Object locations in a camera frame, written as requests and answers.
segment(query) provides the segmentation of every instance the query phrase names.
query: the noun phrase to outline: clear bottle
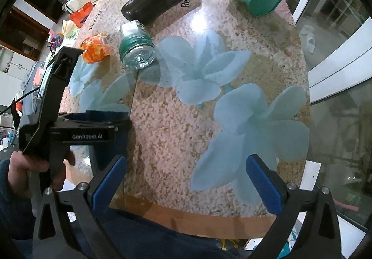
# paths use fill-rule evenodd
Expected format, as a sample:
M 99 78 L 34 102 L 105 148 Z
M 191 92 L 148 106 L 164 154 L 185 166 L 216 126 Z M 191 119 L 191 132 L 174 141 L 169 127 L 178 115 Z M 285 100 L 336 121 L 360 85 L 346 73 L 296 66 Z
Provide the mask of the clear bottle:
M 140 70 L 150 65 L 155 57 L 155 45 L 146 28 L 133 20 L 119 29 L 120 60 L 127 70 Z

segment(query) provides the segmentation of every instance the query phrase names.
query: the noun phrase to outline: dark blue sleeve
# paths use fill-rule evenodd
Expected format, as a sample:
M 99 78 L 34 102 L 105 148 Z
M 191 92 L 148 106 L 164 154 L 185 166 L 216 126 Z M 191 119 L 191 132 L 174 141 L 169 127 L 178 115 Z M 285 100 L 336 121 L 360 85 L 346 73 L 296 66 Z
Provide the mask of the dark blue sleeve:
M 0 164 L 0 222 L 17 240 L 30 239 L 33 234 L 35 217 L 31 210 L 31 201 L 16 196 L 8 183 L 10 160 Z

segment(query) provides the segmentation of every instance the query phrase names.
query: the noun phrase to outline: metal screw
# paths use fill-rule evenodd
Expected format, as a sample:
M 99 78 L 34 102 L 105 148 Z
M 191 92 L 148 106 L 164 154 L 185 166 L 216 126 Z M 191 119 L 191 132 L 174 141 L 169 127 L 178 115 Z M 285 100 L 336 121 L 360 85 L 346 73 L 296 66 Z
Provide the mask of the metal screw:
M 287 182 L 287 188 L 290 190 L 297 189 L 297 186 L 293 182 Z
M 322 193 L 323 194 L 329 194 L 329 188 L 327 188 L 326 186 L 324 186 L 323 188 L 322 188 Z
M 88 187 L 88 184 L 87 184 L 86 182 L 80 182 L 80 183 L 77 185 L 77 189 L 80 190 L 80 191 L 85 190 L 87 187 Z
M 53 189 L 52 188 L 46 188 L 44 190 L 44 193 L 47 194 L 47 195 L 50 195 L 52 192 L 53 192 Z

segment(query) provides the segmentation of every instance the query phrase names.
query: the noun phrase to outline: orange wrapped object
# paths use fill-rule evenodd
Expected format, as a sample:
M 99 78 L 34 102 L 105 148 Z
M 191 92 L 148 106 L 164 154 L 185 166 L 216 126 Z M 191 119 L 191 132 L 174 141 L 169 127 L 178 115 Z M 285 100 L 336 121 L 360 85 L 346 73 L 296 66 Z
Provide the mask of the orange wrapped object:
M 81 49 L 84 50 L 84 53 L 81 57 L 85 62 L 89 64 L 97 63 L 110 55 L 110 46 L 107 44 L 106 37 L 105 33 L 99 33 L 83 40 Z

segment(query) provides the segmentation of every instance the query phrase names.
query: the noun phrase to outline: cabinet drawer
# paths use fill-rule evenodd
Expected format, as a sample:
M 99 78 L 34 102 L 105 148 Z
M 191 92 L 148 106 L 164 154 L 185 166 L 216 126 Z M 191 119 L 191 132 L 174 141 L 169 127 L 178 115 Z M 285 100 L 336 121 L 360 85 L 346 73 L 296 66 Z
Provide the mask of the cabinet drawer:
M 24 80 L 27 76 L 29 70 L 24 69 L 22 67 L 16 66 L 15 64 L 10 64 L 8 75 L 13 76 L 15 78 Z
M 31 67 L 35 63 L 35 61 L 17 52 L 14 52 L 14 56 L 12 58 L 11 63 L 14 64 L 15 66 L 18 66 L 18 67 L 21 67 L 27 70 L 31 70 Z

